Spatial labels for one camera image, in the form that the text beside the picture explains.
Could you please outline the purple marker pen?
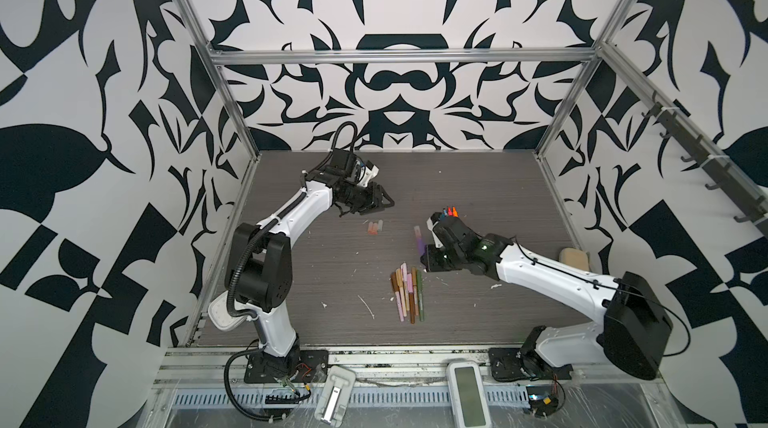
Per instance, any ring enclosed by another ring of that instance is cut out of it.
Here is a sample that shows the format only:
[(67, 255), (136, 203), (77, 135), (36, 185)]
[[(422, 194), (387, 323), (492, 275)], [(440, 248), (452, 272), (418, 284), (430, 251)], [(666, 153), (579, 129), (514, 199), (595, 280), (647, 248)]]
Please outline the purple marker pen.
[(426, 253), (426, 244), (423, 239), (421, 227), (419, 225), (416, 225), (414, 226), (413, 231), (414, 231), (414, 236), (417, 244), (418, 255), (419, 255), (419, 258), (422, 258)]

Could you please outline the green marker pen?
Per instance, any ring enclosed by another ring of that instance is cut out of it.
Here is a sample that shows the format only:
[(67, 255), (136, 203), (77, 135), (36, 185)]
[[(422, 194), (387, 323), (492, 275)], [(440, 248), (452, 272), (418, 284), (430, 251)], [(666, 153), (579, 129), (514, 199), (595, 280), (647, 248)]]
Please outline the green marker pen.
[(424, 321), (424, 308), (423, 308), (423, 300), (422, 300), (422, 279), (421, 279), (421, 272), (420, 270), (416, 269), (414, 271), (414, 291), (415, 291), (415, 301), (416, 301), (416, 308), (418, 309), (418, 318), (419, 321)]

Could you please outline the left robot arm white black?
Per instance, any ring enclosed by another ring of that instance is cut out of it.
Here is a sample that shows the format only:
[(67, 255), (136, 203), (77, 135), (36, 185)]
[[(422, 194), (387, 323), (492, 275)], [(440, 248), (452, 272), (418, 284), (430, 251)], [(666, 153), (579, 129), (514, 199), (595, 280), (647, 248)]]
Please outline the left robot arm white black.
[(293, 247), (311, 224), (332, 207), (370, 214), (395, 205), (374, 181), (379, 168), (350, 149), (334, 149), (300, 175), (300, 188), (256, 224), (242, 223), (230, 245), (225, 292), (208, 306), (221, 331), (242, 323), (257, 327), (258, 347), (269, 360), (297, 363), (299, 336), (286, 299), (293, 284)]

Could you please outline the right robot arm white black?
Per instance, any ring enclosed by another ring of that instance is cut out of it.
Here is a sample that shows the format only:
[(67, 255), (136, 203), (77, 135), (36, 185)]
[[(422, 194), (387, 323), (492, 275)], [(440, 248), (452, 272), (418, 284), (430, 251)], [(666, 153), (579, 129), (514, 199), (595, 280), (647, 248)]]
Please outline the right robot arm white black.
[(500, 382), (567, 379), (576, 365), (612, 364), (642, 380), (655, 379), (673, 329), (669, 311), (641, 275), (616, 278), (537, 254), (514, 238), (479, 235), (460, 218), (436, 212), (421, 257), (430, 272), (467, 270), (533, 290), (587, 317), (568, 327), (534, 327), (511, 353), (489, 353)]

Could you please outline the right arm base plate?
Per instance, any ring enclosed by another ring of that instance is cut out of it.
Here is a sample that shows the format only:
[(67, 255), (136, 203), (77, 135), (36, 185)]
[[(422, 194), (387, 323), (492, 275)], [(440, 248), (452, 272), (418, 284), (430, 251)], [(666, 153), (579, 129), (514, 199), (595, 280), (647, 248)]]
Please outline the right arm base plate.
[(488, 357), (491, 376), (497, 382), (572, 379), (571, 364), (553, 367), (532, 349), (495, 347), (488, 350)]

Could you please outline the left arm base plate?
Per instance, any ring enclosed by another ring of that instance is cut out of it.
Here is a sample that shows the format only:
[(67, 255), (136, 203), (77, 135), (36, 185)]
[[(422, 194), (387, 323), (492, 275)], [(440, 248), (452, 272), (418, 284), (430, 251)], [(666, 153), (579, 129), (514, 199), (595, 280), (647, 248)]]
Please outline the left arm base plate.
[(259, 352), (247, 356), (244, 382), (265, 384), (289, 378), (295, 382), (310, 383), (316, 375), (324, 381), (324, 370), (328, 367), (328, 361), (327, 350), (304, 350), (294, 347), (285, 357)]

